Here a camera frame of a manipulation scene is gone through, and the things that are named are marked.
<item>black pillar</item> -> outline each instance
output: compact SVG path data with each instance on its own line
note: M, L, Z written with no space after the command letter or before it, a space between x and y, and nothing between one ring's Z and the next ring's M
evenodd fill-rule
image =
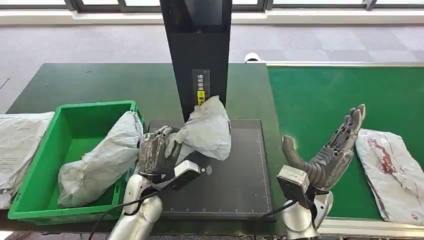
M184 121L209 97L226 103L232 0L160 0Z

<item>green plastic crate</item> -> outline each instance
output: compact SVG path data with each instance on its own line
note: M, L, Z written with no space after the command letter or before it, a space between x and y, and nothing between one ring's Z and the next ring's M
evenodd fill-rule
M126 111L137 112L143 123L135 101L59 106L8 212L9 219L37 225L94 221L122 203L129 171L99 199L75 208L58 205L58 174L63 164L79 161L96 147ZM121 211L117 208L105 219L117 219Z

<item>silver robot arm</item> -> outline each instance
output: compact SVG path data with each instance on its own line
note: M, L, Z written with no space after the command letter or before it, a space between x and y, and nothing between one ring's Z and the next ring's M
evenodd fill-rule
M140 143L139 162L125 188L123 204L164 189L178 190L200 176L199 166L185 160L175 166L181 145L177 144L165 158L169 134L175 129L164 126L146 133ZM145 240L162 213L162 201L153 195L142 202L123 207L122 214L110 233L109 240Z
M339 181L354 156L354 145L365 118L365 105L352 108L343 123L309 162L295 150L294 140L284 136L282 149L288 161L277 179L287 198L282 221L288 240L320 239L317 229L333 206L330 189Z

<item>wire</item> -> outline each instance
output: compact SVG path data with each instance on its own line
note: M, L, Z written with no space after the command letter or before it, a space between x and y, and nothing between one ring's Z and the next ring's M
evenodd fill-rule
M269 216L271 216L271 215L274 215L274 214L276 214L276 213L279 213L279 212L283 211L284 209L286 209L286 208L289 208L289 207L293 206L293 205L294 205L294 204L296 204L297 202L298 202L297 200L293 200L293 201L291 201L291 202L287 203L287 205L284 205L284 206L282 206L282 207L280 207L280 208L274 209L274 210L272 210L272 211L270 211L270 212L268 212L268 213L265 213L264 215L262 215L262 216L260 216L260 217L256 218L256 221L255 221L255 223L254 223L254 227L253 227L253 240L256 240L256 232L257 232L258 225L259 225L259 223L260 223L260 222L262 222L262 220L263 220L264 218L269 217Z
M110 211L112 211L112 210L114 210L114 209L116 209L116 208L125 207L125 206L129 206L129 205L132 205L132 204L140 203L141 201L146 200L146 199L148 199L148 198L150 198L150 197L153 197L153 196L157 195L158 193L159 193L158 191L153 192L153 193L151 193L151 194L149 194L149 195L147 195L147 196L141 197L141 198L139 198L139 199L137 199L137 200L134 200L134 201L130 201L130 202L127 202L127 203L123 203L123 204L116 205L116 206L114 206L114 207L111 207L109 210L105 211L105 212L104 212L104 213L100 216L100 218L97 220L97 222L94 224L94 227L93 227L93 229L92 229L92 230L91 230L91 232L90 232L90 236L88 237L88 240L92 240L92 237L93 237L94 233L96 232L96 228L98 227L98 225L100 224L100 222L101 222L101 221L102 221L102 220L106 217L106 215L107 215Z

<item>plastic package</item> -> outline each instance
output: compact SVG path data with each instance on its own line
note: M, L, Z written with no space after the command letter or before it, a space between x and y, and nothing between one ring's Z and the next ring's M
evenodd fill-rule
M57 203L78 207L98 199L136 162L142 135L137 113L125 112L92 151L60 168Z
M0 209L9 208L54 114L0 114Z
M423 226L424 172L402 137L361 129L355 144L381 217Z
M193 151L217 160L228 158L231 149L230 120L219 96L194 107L180 131L169 136L166 157L171 154L175 142L182 143L177 163Z

